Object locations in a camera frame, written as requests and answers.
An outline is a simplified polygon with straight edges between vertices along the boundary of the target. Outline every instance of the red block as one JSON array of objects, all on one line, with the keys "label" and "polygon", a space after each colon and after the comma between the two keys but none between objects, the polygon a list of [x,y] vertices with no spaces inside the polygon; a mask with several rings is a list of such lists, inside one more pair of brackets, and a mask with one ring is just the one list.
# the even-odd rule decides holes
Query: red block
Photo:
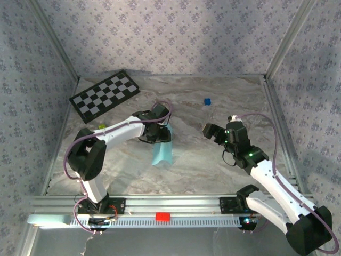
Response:
[{"label": "red block", "polygon": [[155,220],[157,220],[157,221],[171,221],[171,214],[168,212],[157,212],[155,214]]}]

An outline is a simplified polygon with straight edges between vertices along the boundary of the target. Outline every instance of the blue cube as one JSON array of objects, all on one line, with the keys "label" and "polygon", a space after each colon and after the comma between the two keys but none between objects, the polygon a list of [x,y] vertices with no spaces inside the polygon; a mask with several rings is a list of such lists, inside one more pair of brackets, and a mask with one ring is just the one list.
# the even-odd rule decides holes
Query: blue cube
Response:
[{"label": "blue cube", "polygon": [[205,99],[204,104],[205,104],[205,106],[211,105],[211,99]]}]

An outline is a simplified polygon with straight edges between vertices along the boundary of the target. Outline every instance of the blue towel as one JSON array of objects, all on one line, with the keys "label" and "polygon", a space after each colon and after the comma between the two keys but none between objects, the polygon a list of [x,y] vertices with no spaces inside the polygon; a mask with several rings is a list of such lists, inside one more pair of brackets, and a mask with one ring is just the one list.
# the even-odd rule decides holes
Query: blue towel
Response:
[{"label": "blue towel", "polygon": [[[173,130],[171,125],[168,124],[166,127],[170,130],[170,134],[173,139]],[[162,142],[154,145],[153,162],[151,165],[156,165],[161,161],[167,161],[169,164],[173,164],[172,142]]]}]

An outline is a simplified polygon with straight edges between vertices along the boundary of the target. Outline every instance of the checkerboard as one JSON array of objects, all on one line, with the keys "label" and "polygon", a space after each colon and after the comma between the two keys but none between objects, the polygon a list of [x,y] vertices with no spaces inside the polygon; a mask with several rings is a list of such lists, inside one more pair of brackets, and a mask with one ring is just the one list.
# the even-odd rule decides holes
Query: checkerboard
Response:
[{"label": "checkerboard", "polygon": [[88,123],[139,92],[138,85],[120,71],[69,100],[84,123]]}]

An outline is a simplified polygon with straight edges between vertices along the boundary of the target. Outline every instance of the marble surface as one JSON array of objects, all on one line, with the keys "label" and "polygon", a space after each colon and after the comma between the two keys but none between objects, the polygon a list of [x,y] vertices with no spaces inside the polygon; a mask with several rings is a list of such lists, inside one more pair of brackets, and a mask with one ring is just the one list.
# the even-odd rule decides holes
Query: marble surface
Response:
[{"label": "marble surface", "polygon": [[[77,92],[102,78],[105,77],[82,78]],[[138,139],[129,140],[105,156],[100,175],[109,194],[235,193],[248,184],[259,185],[244,170],[227,166],[222,160],[223,148],[202,134],[206,123],[224,127],[231,114],[257,111],[270,116],[269,105],[257,79],[179,76],[133,76],[132,79],[140,86],[141,93],[87,125],[71,109],[52,173],[49,195],[75,195],[80,192],[79,184],[69,180],[62,169],[64,153],[80,129],[88,127],[95,130],[101,123],[107,126],[116,124],[137,110],[150,109],[159,100],[171,101],[174,106],[170,119],[173,165],[152,166],[153,145]],[[212,105],[204,106],[204,98],[210,98]],[[244,123],[251,143],[261,147],[272,158],[274,134],[269,123],[258,116],[249,117]],[[226,156],[226,160],[231,162],[232,157]],[[288,175],[281,149],[277,167],[284,176]]]}]

